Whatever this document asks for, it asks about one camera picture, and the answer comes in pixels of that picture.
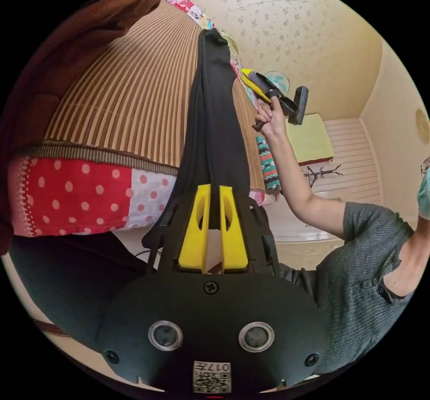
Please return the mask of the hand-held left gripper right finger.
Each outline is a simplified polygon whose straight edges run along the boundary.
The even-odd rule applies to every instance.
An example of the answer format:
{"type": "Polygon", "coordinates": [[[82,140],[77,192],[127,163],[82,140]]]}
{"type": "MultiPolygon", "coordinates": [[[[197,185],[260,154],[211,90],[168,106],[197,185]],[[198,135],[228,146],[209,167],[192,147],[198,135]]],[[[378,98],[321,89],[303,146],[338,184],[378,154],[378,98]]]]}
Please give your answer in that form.
{"type": "Polygon", "coordinates": [[[245,270],[248,265],[248,257],[231,187],[219,187],[219,209],[222,269],[245,270]]]}

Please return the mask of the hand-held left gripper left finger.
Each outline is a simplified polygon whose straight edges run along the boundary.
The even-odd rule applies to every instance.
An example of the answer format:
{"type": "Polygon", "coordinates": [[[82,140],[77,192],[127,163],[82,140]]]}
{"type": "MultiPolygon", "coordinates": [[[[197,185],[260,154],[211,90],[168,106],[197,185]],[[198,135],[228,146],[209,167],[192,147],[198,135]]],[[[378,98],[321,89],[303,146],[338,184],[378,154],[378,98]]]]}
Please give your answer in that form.
{"type": "Polygon", "coordinates": [[[206,268],[211,185],[199,185],[192,203],[178,264],[181,270],[204,270],[206,268]]]}

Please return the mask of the person's right hand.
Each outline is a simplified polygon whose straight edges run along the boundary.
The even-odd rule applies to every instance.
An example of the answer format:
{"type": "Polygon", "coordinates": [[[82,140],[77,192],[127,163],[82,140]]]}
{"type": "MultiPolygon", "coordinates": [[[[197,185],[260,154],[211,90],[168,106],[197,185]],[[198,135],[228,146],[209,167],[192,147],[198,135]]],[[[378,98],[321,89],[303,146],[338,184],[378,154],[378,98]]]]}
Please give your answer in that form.
{"type": "Polygon", "coordinates": [[[284,113],[277,97],[272,97],[270,104],[259,101],[256,119],[263,123],[261,133],[267,140],[286,137],[284,113]]]}

